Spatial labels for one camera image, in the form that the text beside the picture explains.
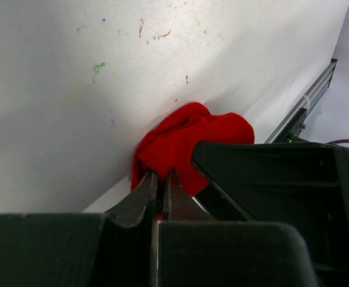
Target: table surface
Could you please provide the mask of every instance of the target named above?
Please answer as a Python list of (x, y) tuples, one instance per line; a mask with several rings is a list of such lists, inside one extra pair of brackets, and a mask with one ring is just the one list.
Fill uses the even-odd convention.
[(82, 211), (191, 101), (263, 142), (329, 64), (348, 3), (0, 0), (0, 212)]

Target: red cloth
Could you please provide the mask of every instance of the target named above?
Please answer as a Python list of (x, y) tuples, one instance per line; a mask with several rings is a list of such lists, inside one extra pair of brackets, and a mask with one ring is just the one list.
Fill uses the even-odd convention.
[(164, 183), (175, 168), (184, 190), (190, 196), (199, 193), (208, 185), (191, 164), (193, 149), (199, 142), (253, 144), (254, 131), (240, 115), (212, 115), (204, 105), (189, 103), (143, 138), (133, 159), (131, 190), (139, 185), (148, 169), (157, 172), (159, 181)]

